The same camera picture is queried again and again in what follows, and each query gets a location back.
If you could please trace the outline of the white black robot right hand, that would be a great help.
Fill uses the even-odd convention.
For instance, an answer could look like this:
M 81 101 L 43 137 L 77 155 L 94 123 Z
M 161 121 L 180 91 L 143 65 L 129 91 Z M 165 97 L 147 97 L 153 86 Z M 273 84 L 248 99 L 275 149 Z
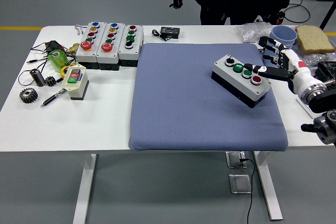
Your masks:
M 273 51 L 276 56 L 271 57 L 275 67 L 244 64 L 247 70 L 268 79 L 288 82 L 290 91 L 303 101 L 309 102 L 309 96 L 317 96 L 327 90 L 326 85 L 311 75 L 310 69 L 292 49 L 281 42 L 268 38 L 266 49 Z

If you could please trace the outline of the person's left gloved hand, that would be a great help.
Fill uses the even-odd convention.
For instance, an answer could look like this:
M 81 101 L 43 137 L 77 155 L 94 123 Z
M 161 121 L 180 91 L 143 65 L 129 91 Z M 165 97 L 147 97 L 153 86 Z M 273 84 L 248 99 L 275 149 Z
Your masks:
M 285 18 L 285 12 L 283 11 L 279 11 L 273 14 L 266 14 L 266 15 L 258 15 L 255 20 L 254 23 L 270 23 L 272 25 L 281 25 L 283 20 Z

